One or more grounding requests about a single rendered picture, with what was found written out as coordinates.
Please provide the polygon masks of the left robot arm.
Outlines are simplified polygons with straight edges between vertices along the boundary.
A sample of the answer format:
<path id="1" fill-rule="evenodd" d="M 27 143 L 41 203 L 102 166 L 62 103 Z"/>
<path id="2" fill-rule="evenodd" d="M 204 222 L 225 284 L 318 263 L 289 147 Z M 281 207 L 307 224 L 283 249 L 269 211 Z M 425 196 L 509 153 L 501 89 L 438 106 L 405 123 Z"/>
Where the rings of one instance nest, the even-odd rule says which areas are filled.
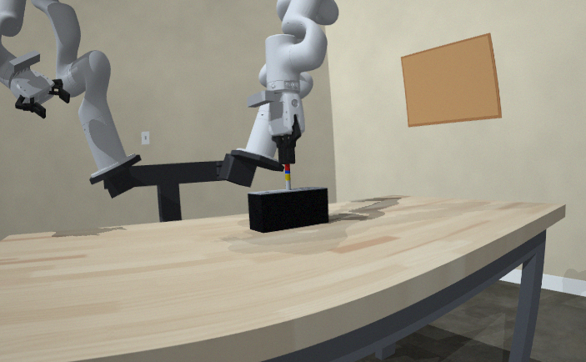
<path id="1" fill-rule="evenodd" d="M 334 24 L 339 11 L 334 0 L 278 0 L 277 13 L 284 34 L 265 40 L 266 64 L 260 71 L 259 82 L 267 90 L 247 97 L 247 107 L 260 108 L 246 149 L 237 150 L 278 162 L 274 158 L 277 144 L 268 131 L 269 103 L 274 101 L 276 93 L 298 93 L 302 99 L 311 92 L 313 79 L 306 72 L 322 65 L 328 46 L 326 35 L 318 24 Z"/>

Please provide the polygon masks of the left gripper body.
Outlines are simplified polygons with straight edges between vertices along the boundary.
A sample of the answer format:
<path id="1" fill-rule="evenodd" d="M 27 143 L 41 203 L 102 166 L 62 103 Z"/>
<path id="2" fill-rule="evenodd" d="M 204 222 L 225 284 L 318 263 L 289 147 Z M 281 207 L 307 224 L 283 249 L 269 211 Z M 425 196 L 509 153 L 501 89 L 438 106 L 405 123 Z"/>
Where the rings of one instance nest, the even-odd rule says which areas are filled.
<path id="1" fill-rule="evenodd" d="M 269 103 L 268 128 L 272 136 L 291 134 L 296 114 L 301 133 L 305 131 L 303 104 L 298 93 L 283 92 L 274 94 L 275 101 Z M 296 104 L 296 105 L 295 105 Z"/>

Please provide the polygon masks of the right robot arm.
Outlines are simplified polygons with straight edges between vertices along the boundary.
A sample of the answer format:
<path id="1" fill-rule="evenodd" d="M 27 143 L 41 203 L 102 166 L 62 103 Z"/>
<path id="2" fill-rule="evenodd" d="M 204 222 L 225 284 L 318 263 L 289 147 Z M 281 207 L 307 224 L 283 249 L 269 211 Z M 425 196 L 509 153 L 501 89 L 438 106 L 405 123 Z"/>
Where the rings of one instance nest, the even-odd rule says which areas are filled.
<path id="1" fill-rule="evenodd" d="M 1 41 L 2 35 L 14 37 L 20 32 L 26 1 L 0 0 L 0 82 L 9 89 L 16 73 L 40 62 L 40 53 L 36 50 L 17 58 Z M 98 166 L 92 178 L 136 157 L 135 153 L 126 156 L 108 107 L 111 66 L 107 56 L 93 50 L 77 59 L 81 31 L 71 6 L 58 0 L 31 2 L 46 13 L 52 24 L 57 44 L 56 79 L 62 79 L 63 89 L 70 93 L 70 98 L 85 92 L 78 116 Z"/>

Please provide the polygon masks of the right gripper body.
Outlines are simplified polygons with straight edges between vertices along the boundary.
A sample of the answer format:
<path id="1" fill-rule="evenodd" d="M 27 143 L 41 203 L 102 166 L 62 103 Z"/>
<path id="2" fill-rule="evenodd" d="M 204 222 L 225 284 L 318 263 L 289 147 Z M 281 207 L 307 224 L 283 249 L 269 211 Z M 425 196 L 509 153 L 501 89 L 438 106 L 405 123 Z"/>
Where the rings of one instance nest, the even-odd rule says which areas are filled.
<path id="1" fill-rule="evenodd" d="M 34 98 L 34 102 L 41 105 L 54 96 L 49 94 L 55 84 L 50 78 L 30 68 L 19 72 L 15 74 L 10 87 L 17 99 L 22 95 L 25 97 L 23 103 L 30 103 L 30 98 Z"/>

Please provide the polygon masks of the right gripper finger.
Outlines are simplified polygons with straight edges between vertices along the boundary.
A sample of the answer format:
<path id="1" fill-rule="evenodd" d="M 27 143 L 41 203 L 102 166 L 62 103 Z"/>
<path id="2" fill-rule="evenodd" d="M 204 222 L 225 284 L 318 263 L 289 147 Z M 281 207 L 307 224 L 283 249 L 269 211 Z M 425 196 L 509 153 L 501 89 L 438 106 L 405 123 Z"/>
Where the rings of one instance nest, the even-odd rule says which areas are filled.
<path id="1" fill-rule="evenodd" d="M 46 109 L 39 103 L 34 103 L 34 98 L 30 98 L 30 103 L 23 103 L 24 99 L 25 97 L 20 95 L 15 103 L 15 108 L 22 109 L 23 111 L 30 111 L 31 113 L 35 112 L 41 118 L 46 118 Z"/>
<path id="2" fill-rule="evenodd" d="M 63 89 L 63 81 L 62 79 L 54 79 L 54 86 L 52 87 L 52 91 L 49 91 L 49 94 L 58 95 L 60 99 L 62 99 L 65 103 L 69 103 L 70 100 L 70 93 Z M 56 85 L 57 84 L 57 85 Z M 58 89 L 58 91 L 54 91 L 54 89 Z"/>

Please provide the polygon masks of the red and grey striped pin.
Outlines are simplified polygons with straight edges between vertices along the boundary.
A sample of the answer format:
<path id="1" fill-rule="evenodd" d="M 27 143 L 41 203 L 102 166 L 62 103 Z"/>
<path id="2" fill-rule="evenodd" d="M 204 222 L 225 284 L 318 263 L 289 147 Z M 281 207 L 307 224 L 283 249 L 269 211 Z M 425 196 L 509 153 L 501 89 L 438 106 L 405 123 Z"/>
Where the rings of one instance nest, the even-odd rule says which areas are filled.
<path id="1" fill-rule="evenodd" d="M 285 180 L 286 180 L 286 190 L 291 190 L 290 164 L 285 164 Z"/>

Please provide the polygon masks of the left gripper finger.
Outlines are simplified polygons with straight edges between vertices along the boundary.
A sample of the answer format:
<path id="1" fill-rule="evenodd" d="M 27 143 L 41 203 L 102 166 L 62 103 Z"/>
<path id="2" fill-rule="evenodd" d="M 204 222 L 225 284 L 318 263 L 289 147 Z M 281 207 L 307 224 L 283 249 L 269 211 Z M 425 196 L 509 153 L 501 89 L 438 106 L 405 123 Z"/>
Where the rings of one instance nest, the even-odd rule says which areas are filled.
<path id="1" fill-rule="evenodd" d="M 296 114 L 293 115 L 294 123 L 293 123 L 293 132 L 292 134 L 284 134 L 284 148 L 283 148 L 283 164 L 293 164 L 295 163 L 295 147 L 296 141 L 301 137 L 301 131 L 298 125 L 298 120 Z"/>
<path id="2" fill-rule="evenodd" d="M 278 148 L 278 163 L 279 164 L 283 164 L 283 148 L 284 148 L 284 142 L 283 142 L 283 135 L 278 135 L 273 137 L 272 136 L 272 140 L 277 143 L 277 148 Z"/>

